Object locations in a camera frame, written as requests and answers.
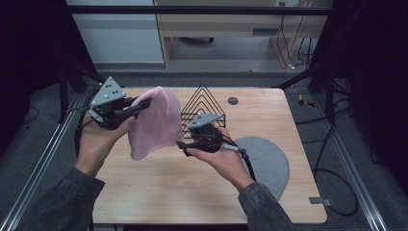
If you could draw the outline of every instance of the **gray sleeve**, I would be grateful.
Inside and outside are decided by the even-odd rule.
[[[239,201],[250,231],[297,230],[268,188],[253,183],[240,192]]]
[[[104,185],[73,167],[28,208],[15,230],[87,230]]]

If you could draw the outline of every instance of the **gray semicircle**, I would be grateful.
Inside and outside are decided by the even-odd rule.
[[[285,153],[275,143],[259,137],[244,137],[235,143],[246,150],[256,181],[267,186],[279,200],[289,181],[289,162]]]

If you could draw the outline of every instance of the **wooden tabletop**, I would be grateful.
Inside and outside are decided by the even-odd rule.
[[[172,90],[183,109],[196,88]],[[125,91],[128,96],[138,96],[147,89]],[[278,89],[209,91],[225,112],[234,140],[261,137],[286,154],[290,180],[279,203],[292,222],[325,222],[323,206],[309,201],[309,196],[319,196],[319,191],[285,93]],[[230,105],[230,97],[238,98],[239,103]],[[97,178],[106,185],[95,203],[95,223],[246,223],[237,190],[208,164],[186,157],[177,146],[161,148],[134,161],[126,135],[116,143]]]

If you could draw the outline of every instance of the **metal rail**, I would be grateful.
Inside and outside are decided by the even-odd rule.
[[[251,14],[251,15],[344,15],[351,10],[299,7],[208,7],[208,6],[45,6],[46,10],[103,14]]]
[[[323,106],[324,103],[322,99],[319,97],[314,96],[315,101],[317,102],[317,106],[320,110],[320,113],[324,115]],[[327,129],[330,128],[330,124],[327,120],[326,125]],[[340,138],[339,134],[334,131],[333,141],[335,147],[338,149],[339,159],[343,165],[344,172],[347,176],[347,179],[350,181],[350,185],[352,186],[353,190],[356,192],[358,201],[360,202],[360,206],[366,215],[366,219],[369,222],[369,225],[373,231],[386,231],[388,230],[384,219],[382,218],[380,212],[378,211],[374,200],[372,199],[369,190],[366,187],[357,167],[353,164],[350,155],[347,152],[347,149],[344,147],[342,139]]]
[[[83,94],[76,93],[74,95],[74,98],[72,99],[69,108],[77,107],[78,103],[81,100],[81,95]],[[12,231],[19,223],[21,217],[23,216],[27,206],[31,201],[31,198],[36,192],[39,182],[41,181],[44,172],[47,170],[47,167],[51,162],[54,153],[57,150],[61,142],[61,139],[63,138],[64,133],[70,121],[72,120],[74,114],[75,112],[68,113],[64,121],[57,126],[53,136],[51,137],[44,151],[42,152],[34,170],[32,171],[29,179],[27,180],[23,190],[21,191],[17,200],[13,204],[6,218],[2,221],[0,226],[1,231]]]

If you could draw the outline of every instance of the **pink towel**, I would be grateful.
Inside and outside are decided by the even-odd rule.
[[[132,106],[147,98],[152,98],[150,106],[140,111],[128,134],[135,161],[158,148],[183,141],[180,102],[176,95],[170,89],[156,87],[140,95]]]

